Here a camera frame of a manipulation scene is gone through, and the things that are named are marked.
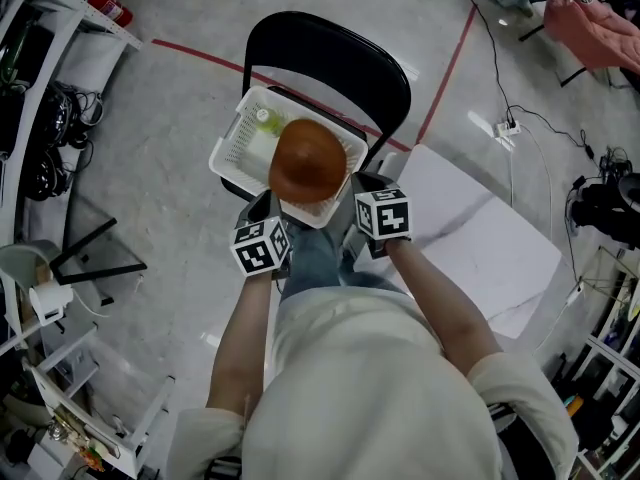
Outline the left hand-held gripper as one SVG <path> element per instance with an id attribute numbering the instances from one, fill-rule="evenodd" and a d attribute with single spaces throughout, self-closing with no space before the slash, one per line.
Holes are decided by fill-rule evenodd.
<path id="1" fill-rule="evenodd" d="M 245 277 L 283 266 L 290 242 L 281 217 L 281 202 L 273 191 L 254 197 L 239 214 L 240 228 L 231 233 L 230 249 Z"/>

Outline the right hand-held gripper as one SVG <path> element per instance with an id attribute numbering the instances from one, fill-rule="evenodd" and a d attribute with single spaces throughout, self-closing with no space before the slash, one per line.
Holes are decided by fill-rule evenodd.
<path id="1" fill-rule="evenodd" d="M 350 176 L 355 227 L 373 259 L 388 255 L 386 242 L 411 240 L 411 201 L 391 178 L 358 171 Z"/>

